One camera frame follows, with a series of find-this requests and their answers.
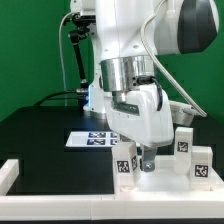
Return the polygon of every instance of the table surface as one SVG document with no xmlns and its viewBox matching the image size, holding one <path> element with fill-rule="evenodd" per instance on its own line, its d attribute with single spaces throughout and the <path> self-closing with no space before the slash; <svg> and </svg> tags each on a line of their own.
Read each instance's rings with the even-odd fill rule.
<svg viewBox="0 0 224 224">
<path fill-rule="evenodd" d="M 67 150 L 72 130 L 107 131 L 105 120 L 75 107 L 25 107 L 0 123 L 0 158 L 19 159 L 9 195 L 112 194 L 109 148 Z"/>
</svg>

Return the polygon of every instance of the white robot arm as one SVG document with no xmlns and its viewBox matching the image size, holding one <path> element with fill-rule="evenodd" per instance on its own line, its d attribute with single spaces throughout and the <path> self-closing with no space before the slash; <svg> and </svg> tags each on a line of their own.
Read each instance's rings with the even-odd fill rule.
<svg viewBox="0 0 224 224">
<path fill-rule="evenodd" d="M 219 27 L 214 0 L 80 0 L 71 2 L 75 11 L 74 5 L 81 14 L 96 14 L 109 126 L 142 145 L 143 170 L 152 171 L 147 164 L 157 148 L 173 141 L 170 105 L 152 55 L 206 49 Z"/>
</svg>

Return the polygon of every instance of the green wall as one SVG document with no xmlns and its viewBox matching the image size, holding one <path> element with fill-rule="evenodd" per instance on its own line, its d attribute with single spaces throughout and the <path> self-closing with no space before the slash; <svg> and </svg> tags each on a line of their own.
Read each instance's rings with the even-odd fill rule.
<svg viewBox="0 0 224 224">
<path fill-rule="evenodd" d="M 69 4 L 70 0 L 0 1 L 0 120 L 17 108 L 31 106 L 42 97 L 63 90 L 58 30 Z M 79 83 L 67 38 L 73 28 L 68 25 L 63 29 L 69 89 Z M 89 45 L 86 41 L 81 46 L 85 54 L 91 49 Z M 91 67 L 88 61 L 85 57 L 87 72 Z"/>
<path fill-rule="evenodd" d="M 216 41 L 203 53 L 163 56 L 160 60 L 209 115 L 224 123 L 224 1 L 216 0 L 216 3 L 221 23 Z M 0 120 L 17 108 L 33 105 L 40 98 L 63 90 L 58 29 L 69 4 L 70 0 L 0 1 Z M 63 29 L 69 89 L 79 83 L 74 53 L 67 38 L 67 32 L 73 28 L 68 25 Z M 91 79 L 90 41 L 82 43 L 81 48 Z M 160 79 L 170 99 L 183 101 L 162 76 Z"/>
</svg>

